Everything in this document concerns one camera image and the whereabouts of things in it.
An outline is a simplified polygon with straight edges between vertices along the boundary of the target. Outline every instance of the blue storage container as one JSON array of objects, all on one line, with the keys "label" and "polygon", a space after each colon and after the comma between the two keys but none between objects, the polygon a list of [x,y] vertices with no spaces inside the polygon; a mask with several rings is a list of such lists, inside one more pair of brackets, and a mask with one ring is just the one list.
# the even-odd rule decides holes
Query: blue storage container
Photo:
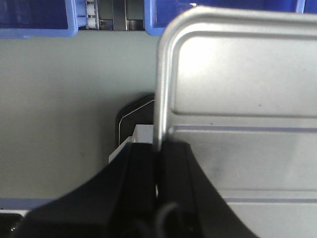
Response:
[{"label": "blue storage container", "polygon": [[197,5],[317,13],[317,0],[145,0],[145,30],[161,35],[170,21]]},{"label": "blue storage container", "polygon": [[73,36],[86,24],[86,0],[0,0],[0,38]]}]

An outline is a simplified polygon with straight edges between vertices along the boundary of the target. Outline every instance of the black plastic part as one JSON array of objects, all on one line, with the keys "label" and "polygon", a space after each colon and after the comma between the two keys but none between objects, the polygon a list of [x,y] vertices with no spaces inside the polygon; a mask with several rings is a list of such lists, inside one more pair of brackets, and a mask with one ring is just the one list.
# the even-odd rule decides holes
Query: black plastic part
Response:
[{"label": "black plastic part", "polygon": [[[127,144],[89,182],[30,212],[14,238],[256,238],[201,170],[190,145]],[[158,198],[155,190],[158,186]]]},{"label": "black plastic part", "polygon": [[[202,232],[202,237],[257,237],[234,214],[210,183],[197,163],[189,144],[163,143],[161,159],[165,163],[167,185],[161,186],[159,193],[163,193],[168,201],[180,204],[180,208],[184,211],[190,211],[193,207],[196,209],[195,213],[201,228],[198,233]],[[193,197],[186,196],[187,193],[191,193]]]},{"label": "black plastic part", "polygon": [[[133,171],[141,168],[140,163],[144,163],[144,170],[135,174]],[[127,144],[114,161],[86,184],[28,213],[13,237],[117,237],[113,220],[118,211],[153,212],[153,164],[151,145]]]},{"label": "black plastic part", "polygon": [[153,124],[154,94],[147,95],[124,107],[115,120],[115,146],[133,134],[135,125]]}]

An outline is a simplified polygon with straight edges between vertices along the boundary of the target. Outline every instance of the black curved edge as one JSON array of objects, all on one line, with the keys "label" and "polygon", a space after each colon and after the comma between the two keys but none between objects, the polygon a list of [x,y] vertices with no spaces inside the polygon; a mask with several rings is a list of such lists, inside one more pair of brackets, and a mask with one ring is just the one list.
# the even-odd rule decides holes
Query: black curved edge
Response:
[{"label": "black curved edge", "polygon": [[160,159],[159,200],[180,205],[191,237],[257,238],[210,183],[189,144],[164,142]]},{"label": "black curved edge", "polygon": [[124,230],[117,224],[130,221],[117,218],[118,214],[130,214],[130,218],[134,218],[136,211],[146,216],[154,210],[153,162],[151,145],[128,143],[116,159],[90,181],[29,212],[12,237],[119,237]]}]

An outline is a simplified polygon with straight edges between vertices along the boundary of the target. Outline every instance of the gray surface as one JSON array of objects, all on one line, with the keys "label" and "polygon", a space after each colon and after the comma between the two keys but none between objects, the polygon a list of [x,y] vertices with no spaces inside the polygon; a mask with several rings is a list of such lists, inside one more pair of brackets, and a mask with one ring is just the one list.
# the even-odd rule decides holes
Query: gray surface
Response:
[{"label": "gray surface", "polygon": [[159,43],[154,146],[190,143],[263,238],[317,235],[316,22],[197,7]]},{"label": "gray surface", "polygon": [[0,40],[0,197],[56,198],[114,150],[115,116],[155,87],[158,38]]}]

